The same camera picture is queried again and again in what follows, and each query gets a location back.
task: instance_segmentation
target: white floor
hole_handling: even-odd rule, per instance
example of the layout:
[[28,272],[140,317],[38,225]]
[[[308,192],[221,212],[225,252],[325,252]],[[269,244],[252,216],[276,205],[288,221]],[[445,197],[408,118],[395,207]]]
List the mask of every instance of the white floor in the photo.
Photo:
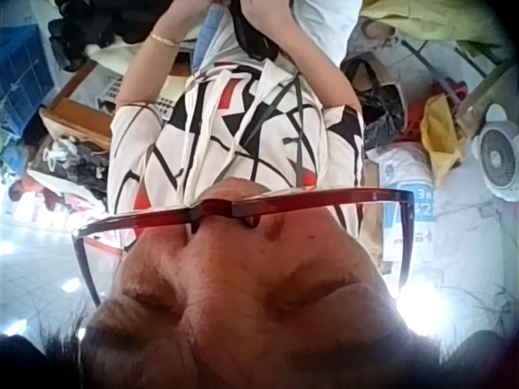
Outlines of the white floor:
[[[23,17],[20,23],[39,22],[45,29],[55,10],[46,0],[30,0],[30,3],[38,17]],[[356,30],[350,40],[349,56],[372,51],[401,82],[408,102],[413,102],[434,81],[423,64],[400,44],[401,39],[406,39],[418,48],[422,42],[403,34],[397,38],[387,42],[367,41]],[[453,47],[451,42],[432,42],[422,54],[444,75],[466,81],[472,91],[483,77],[454,53]],[[49,51],[48,54],[56,84],[63,85],[68,75],[52,62]],[[491,71],[489,62],[480,61],[479,65]],[[519,208],[493,197],[470,150],[461,166],[444,179],[435,200],[438,221],[435,261],[430,272],[440,279],[438,286],[444,304],[436,336],[448,351],[480,329],[509,335],[517,327]],[[71,315],[80,312],[85,304],[92,308],[83,286],[73,293],[62,290],[65,282],[80,277],[68,234],[39,231],[14,222],[5,214],[0,227],[0,243],[14,244],[11,254],[0,256],[2,332],[20,320],[27,320],[24,334],[39,342],[41,323],[53,329],[65,327]],[[502,288],[507,293],[500,294]],[[506,308],[513,309],[505,313]]]

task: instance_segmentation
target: red eyeglass frame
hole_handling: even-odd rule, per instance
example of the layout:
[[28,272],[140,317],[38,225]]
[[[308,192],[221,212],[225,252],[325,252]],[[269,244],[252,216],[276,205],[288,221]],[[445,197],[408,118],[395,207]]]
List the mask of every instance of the red eyeglass frame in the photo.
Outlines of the red eyeglass frame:
[[94,233],[118,229],[147,229],[178,224],[198,224],[204,217],[222,216],[229,219],[242,219],[252,216],[265,216],[276,213],[299,211],[319,207],[333,207],[362,203],[399,203],[402,223],[402,265],[399,290],[406,284],[411,264],[414,243],[414,194],[407,190],[380,188],[346,189],[306,189],[299,193],[273,194],[253,199],[229,201],[205,199],[192,207],[166,209],[163,211],[138,212],[116,215],[84,226],[72,234],[79,267],[96,306],[101,304],[96,286],[92,279],[84,239]]

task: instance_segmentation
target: gold bracelet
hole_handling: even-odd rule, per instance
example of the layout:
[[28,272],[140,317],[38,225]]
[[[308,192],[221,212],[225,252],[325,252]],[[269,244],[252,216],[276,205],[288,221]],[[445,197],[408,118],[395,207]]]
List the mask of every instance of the gold bracelet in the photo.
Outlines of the gold bracelet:
[[163,45],[166,45],[168,47],[179,47],[180,44],[175,42],[175,41],[171,41],[169,39],[165,39],[163,38],[162,36],[158,36],[156,34],[154,34],[153,32],[149,34],[149,36],[154,39],[155,41],[157,42],[161,42]]

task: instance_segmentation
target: blue crate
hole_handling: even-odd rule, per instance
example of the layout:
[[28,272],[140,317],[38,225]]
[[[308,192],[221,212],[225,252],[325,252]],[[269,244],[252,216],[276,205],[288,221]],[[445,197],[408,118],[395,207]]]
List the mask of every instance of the blue crate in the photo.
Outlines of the blue crate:
[[0,28],[0,118],[19,139],[54,88],[37,25]]

